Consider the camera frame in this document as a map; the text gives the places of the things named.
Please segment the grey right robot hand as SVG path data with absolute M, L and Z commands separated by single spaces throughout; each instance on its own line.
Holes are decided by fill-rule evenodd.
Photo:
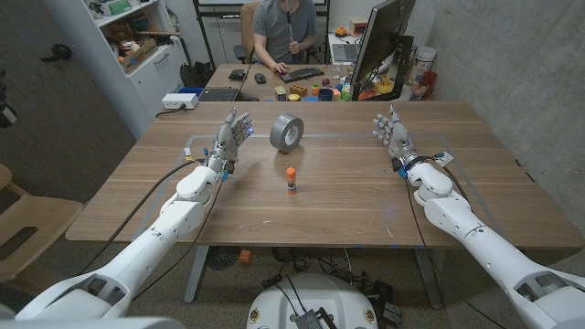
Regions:
M 393 105 L 389 107 L 388 116 L 378 114 L 373 123 L 376 126 L 373 135 L 388 149 L 395 172 L 402 170 L 407 173 L 414 165 L 424 161 Z

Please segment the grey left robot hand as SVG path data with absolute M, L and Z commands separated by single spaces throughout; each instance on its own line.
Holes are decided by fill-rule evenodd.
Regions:
M 238 161 L 239 147 L 253 134 L 251 122 L 248 112 L 238 116 L 237 109 L 233 108 L 218 129 L 206 167 L 218 174 L 223 171 L 232 174 Z

